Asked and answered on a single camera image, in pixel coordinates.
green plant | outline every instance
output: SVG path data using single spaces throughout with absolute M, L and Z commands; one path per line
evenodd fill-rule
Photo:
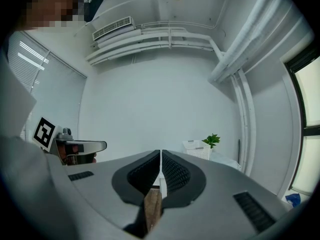
M 217 137 L 218 134 L 209 135 L 206 139 L 203 140 L 204 143 L 207 143 L 210 145 L 210 148 L 212 149 L 216 144 L 220 142 L 220 137 Z

window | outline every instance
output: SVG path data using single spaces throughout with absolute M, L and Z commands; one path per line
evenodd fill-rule
M 36 99 L 20 137 L 32 141 L 41 117 L 68 127 L 78 138 L 78 120 L 86 77 L 41 46 L 25 32 L 9 39 L 10 67 L 24 87 Z
M 293 81 L 301 114 L 299 161 L 290 188 L 311 195 L 320 178 L 320 50 L 311 43 L 286 67 Z

white basket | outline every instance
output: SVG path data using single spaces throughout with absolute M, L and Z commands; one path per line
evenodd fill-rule
M 210 145 L 204 143 L 202 140 L 188 140 L 183 141 L 185 154 L 209 160 L 210 158 Z

air vent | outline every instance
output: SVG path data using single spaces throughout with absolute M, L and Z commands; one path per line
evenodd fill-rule
M 275 223 L 275 220 L 248 192 L 235 194 L 233 197 L 259 233 Z
M 71 174 L 68 175 L 70 181 L 76 181 L 76 180 L 81 180 L 83 178 L 87 178 L 94 175 L 91 171 L 84 171 L 84 172 L 80 172 L 80 173 L 76 173 L 76 174 Z
M 98 40 L 99 38 L 103 37 L 104 35 L 112 32 L 112 31 L 115 31 L 117 29 L 120 29 L 125 26 L 129 26 L 129 25 L 133 25 L 135 27 L 134 21 L 131 16 L 119 19 L 113 23 L 110 23 L 110 24 L 104 26 L 103 28 L 97 30 L 96 32 L 94 32 L 92 34 L 93 41 Z

white wall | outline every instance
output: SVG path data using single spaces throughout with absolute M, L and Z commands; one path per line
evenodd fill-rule
M 300 150 L 299 107 L 283 58 L 310 28 L 304 21 L 295 26 L 283 39 L 275 38 L 273 49 L 246 74 L 254 101 L 257 132 L 250 177 L 276 195 L 283 195 L 289 187 Z M 292 55 L 303 48 L 295 47 Z
M 211 85 L 207 79 L 214 62 L 195 57 L 193 50 L 163 53 L 100 69 L 94 95 L 82 99 L 90 113 L 81 113 L 80 120 L 92 123 L 80 123 L 80 137 L 107 142 L 97 156 L 101 162 L 147 150 L 180 152 L 182 141 L 215 133 L 221 137 L 216 151 L 237 159 L 240 120 L 231 85 Z

